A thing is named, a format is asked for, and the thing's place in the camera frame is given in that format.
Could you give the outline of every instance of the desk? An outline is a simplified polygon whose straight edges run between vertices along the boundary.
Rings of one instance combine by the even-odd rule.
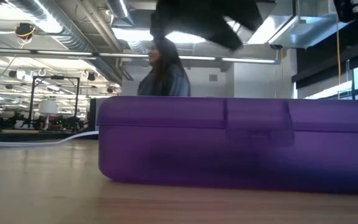
[[[0,223],[358,223],[358,196],[120,184],[98,142],[0,151]]]

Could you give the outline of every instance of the table surface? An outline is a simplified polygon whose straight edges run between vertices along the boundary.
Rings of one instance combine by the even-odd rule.
[[[358,223],[358,196],[120,184],[98,142],[0,149],[0,223]]]

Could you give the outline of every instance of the woman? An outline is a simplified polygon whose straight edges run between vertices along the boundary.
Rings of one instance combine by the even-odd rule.
[[[190,81],[173,42],[154,39],[149,63],[152,71],[139,84],[139,96],[190,96]]]

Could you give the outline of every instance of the long dark hair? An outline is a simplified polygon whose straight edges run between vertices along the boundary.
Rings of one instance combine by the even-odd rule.
[[[170,75],[169,69],[173,65],[176,65],[182,71],[182,75],[187,78],[187,74],[179,58],[178,49],[171,40],[166,38],[154,39],[154,47],[160,52],[160,59],[157,64],[153,66],[155,72],[154,86],[168,78],[167,76]]]

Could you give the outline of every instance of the dark cloth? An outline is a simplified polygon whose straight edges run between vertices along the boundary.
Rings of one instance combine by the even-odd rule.
[[[177,65],[168,69],[168,74],[155,84],[156,74],[152,70],[139,84],[138,96],[190,96],[190,81]]]

